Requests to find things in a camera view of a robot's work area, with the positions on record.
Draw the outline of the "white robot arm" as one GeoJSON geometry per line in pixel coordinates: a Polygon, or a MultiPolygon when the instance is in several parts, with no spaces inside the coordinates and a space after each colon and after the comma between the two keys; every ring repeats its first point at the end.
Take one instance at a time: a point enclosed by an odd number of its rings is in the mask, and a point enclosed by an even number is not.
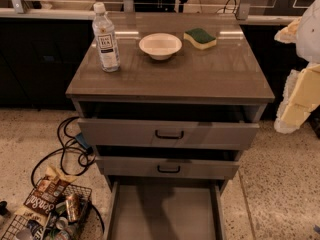
{"type": "Polygon", "coordinates": [[[301,71],[290,71],[276,113],[274,129],[289,134],[298,130],[320,106],[320,0],[278,31],[274,39],[294,43],[297,55],[308,62],[301,71]]]}

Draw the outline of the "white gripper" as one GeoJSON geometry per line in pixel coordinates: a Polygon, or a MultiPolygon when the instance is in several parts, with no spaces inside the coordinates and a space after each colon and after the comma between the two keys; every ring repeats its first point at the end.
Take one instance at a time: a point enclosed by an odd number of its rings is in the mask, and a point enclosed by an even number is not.
{"type": "MultiPolygon", "coordinates": [[[[294,19],[279,30],[274,39],[285,44],[295,43],[300,21],[300,17],[294,19]]],[[[319,105],[320,65],[311,64],[300,72],[292,69],[284,85],[283,100],[276,113],[274,129],[282,134],[296,131],[319,105]]]]}

